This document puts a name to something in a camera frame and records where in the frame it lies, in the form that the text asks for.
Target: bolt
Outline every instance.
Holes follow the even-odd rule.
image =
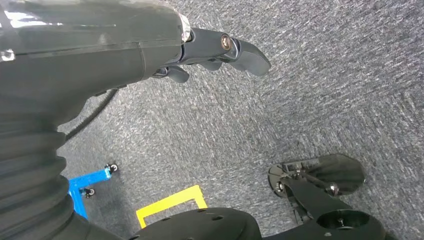
[[[339,194],[339,187],[336,183],[330,183],[330,190],[332,191],[333,196],[337,196]]]
[[[339,218],[337,221],[341,224],[342,227],[345,226],[345,223],[343,222],[344,221],[343,218]]]
[[[223,34],[222,36],[221,36],[221,47],[224,49],[224,50],[230,50],[231,49],[231,46],[232,46],[232,43],[231,43],[231,38],[230,38],[230,36],[228,36],[227,34]]]
[[[275,186],[275,189],[277,190],[277,192],[279,192],[279,193],[281,193],[281,192],[285,192],[285,189],[284,189],[284,185],[283,185],[283,183],[282,182],[277,182],[276,183],[276,186]]]

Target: reflective surface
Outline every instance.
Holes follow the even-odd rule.
[[[0,5],[0,51],[16,55],[177,46],[190,29],[157,0],[0,0]]]

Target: gray carpet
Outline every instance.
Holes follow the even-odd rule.
[[[149,79],[122,89],[59,150],[67,177],[120,166],[86,201],[94,223],[128,237],[139,229],[135,210],[199,184],[210,207],[246,211],[268,236],[296,226],[268,186],[270,165],[342,153],[367,174],[344,200],[401,240],[424,238],[424,1],[170,3],[195,27],[256,44],[272,69],[254,77],[186,66],[185,84]]]

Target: metal pivot bolt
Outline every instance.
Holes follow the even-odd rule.
[[[223,34],[222,36],[221,36],[221,47],[224,49],[224,50],[230,50],[231,49],[231,46],[232,46],[232,43],[231,43],[232,41],[231,41],[231,38],[230,38],[230,36],[228,36],[227,34]]]

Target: black robotic finger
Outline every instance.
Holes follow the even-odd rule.
[[[191,40],[181,46],[179,56],[168,66],[200,64],[207,70],[216,71],[222,63],[228,63],[239,71],[256,76],[265,75],[271,68],[270,61],[255,45],[224,32],[200,28],[191,29]]]
[[[248,71],[256,76],[263,76],[271,68],[267,57],[253,44],[235,39],[238,43],[238,58],[229,64],[240,71]]]

